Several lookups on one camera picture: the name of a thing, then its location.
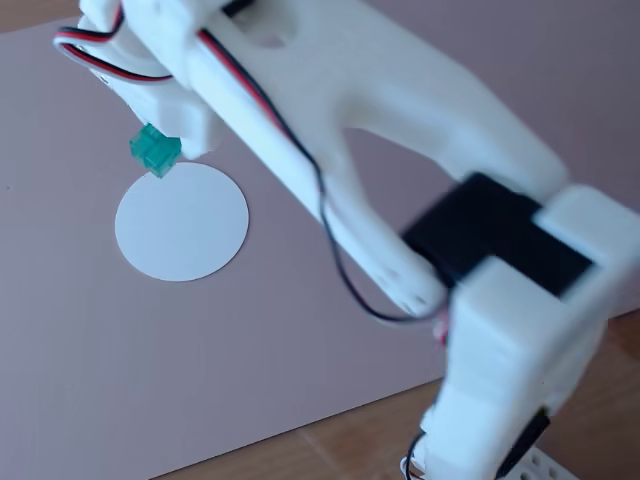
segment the cable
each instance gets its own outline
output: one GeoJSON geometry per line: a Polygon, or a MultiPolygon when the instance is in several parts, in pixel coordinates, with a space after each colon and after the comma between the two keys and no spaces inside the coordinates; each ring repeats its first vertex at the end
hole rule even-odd
{"type": "Polygon", "coordinates": [[[302,153],[302,155],[309,161],[311,166],[313,167],[313,171],[316,177],[316,182],[318,185],[318,191],[320,194],[320,220],[324,227],[324,230],[327,235],[327,239],[329,240],[329,246],[331,248],[331,253],[336,264],[336,268],[338,270],[338,275],[340,276],[342,282],[346,286],[347,290],[354,298],[356,303],[369,315],[374,316],[380,320],[384,320],[386,322],[391,323],[410,323],[416,321],[426,321],[431,320],[438,315],[440,315],[441,311],[447,304],[447,299],[445,299],[442,304],[438,305],[431,312],[429,312],[426,316],[421,318],[411,317],[411,316],[395,316],[389,315],[386,313],[381,313],[371,307],[366,299],[360,294],[358,289],[353,284],[351,278],[349,277],[347,270],[345,268],[344,262],[342,260],[342,255],[340,254],[340,248],[338,246],[338,242],[335,239],[335,235],[333,233],[333,229],[331,228],[331,224],[329,222],[327,216],[327,186],[324,178],[324,173],[320,168],[317,160],[311,155],[311,153],[306,149],[306,147],[302,144],[300,139],[293,132],[291,127],[284,120],[278,109],[275,107],[274,103],[269,98],[269,95],[262,89],[262,87],[258,84],[258,82],[253,78],[253,76],[242,66],[242,64],[226,49],[226,47],[207,29],[202,29],[197,34],[198,38],[205,47],[211,51],[215,57],[222,62],[222,64],[232,73],[232,75],[242,84],[242,86],[247,90],[247,92],[254,98],[254,100],[262,107],[265,113],[269,116],[269,118],[273,121],[273,123],[289,138],[289,140],[295,145],[295,147],[302,153]]]}
{"type": "Polygon", "coordinates": [[[151,77],[139,73],[130,72],[112,63],[83,51],[81,46],[101,46],[110,42],[124,24],[124,11],[122,5],[118,6],[116,17],[111,30],[108,32],[96,32],[74,27],[63,27],[58,30],[53,38],[53,45],[58,51],[66,55],[80,65],[92,70],[100,71],[106,75],[113,76],[129,83],[154,84],[161,83],[173,78],[172,75],[161,77],[151,77]]]}
{"type": "Polygon", "coordinates": [[[418,442],[422,440],[422,437],[424,437],[425,435],[426,433],[423,431],[421,431],[418,435],[416,435],[416,437],[411,442],[411,445],[409,446],[409,452],[407,453],[407,456],[403,459],[405,462],[404,469],[403,469],[405,480],[420,479],[420,477],[416,477],[411,473],[411,458],[413,457],[413,451],[416,449],[418,442]]]}

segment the robotic arm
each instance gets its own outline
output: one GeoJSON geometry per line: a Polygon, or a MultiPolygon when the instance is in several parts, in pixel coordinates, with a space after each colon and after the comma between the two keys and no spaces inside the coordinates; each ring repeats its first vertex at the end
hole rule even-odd
{"type": "MultiPolygon", "coordinates": [[[[433,480],[508,474],[593,356],[640,257],[638,217],[569,185],[477,78],[359,0],[80,4],[80,27],[104,33],[55,43],[143,123],[190,159],[230,127],[408,318],[448,302],[447,375],[411,460],[433,480]],[[432,158],[459,186],[399,236],[368,204],[348,127],[432,158]]],[[[341,274],[369,313],[405,320],[341,274]]]]}

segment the green object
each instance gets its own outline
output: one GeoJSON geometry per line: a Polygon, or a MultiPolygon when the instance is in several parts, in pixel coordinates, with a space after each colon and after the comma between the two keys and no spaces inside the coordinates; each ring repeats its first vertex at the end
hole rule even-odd
{"type": "Polygon", "coordinates": [[[179,138],[165,137],[148,123],[129,141],[131,155],[156,177],[164,177],[176,164],[182,144],[179,138]]]}

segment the white circle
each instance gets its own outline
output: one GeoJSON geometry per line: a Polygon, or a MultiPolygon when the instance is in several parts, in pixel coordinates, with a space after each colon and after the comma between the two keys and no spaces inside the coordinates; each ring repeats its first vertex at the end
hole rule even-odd
{"type": "Polygon", "coordinates": [[[249,209],[238,185],[197,163],[178,163],[162,179],[147,173],[129,188],[116,214],[116,240],[127,261],[170,282],[224,267],[248,228],[249,209]]]}

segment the pink surface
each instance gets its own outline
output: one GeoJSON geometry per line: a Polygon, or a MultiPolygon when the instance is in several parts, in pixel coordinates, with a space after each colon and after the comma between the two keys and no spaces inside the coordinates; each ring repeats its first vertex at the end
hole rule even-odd
{"type": "MultiPolygon", "coordinates": [[[[477,72],[576,177],[640,208],[637,2],[373,3],[477,72]]],[[[442,374],[430,332],[359,312],[320,227],[235,138],[204,163],[247,197],[237,257],[185,284],[130,267],[113,219],[142,173],[139,125],[55,54],[53,30],[0,37],[0,478],[148,478],[442,374]]],[[[447,186],[415,154],[351,140],[398,228],[447,186]]]]}

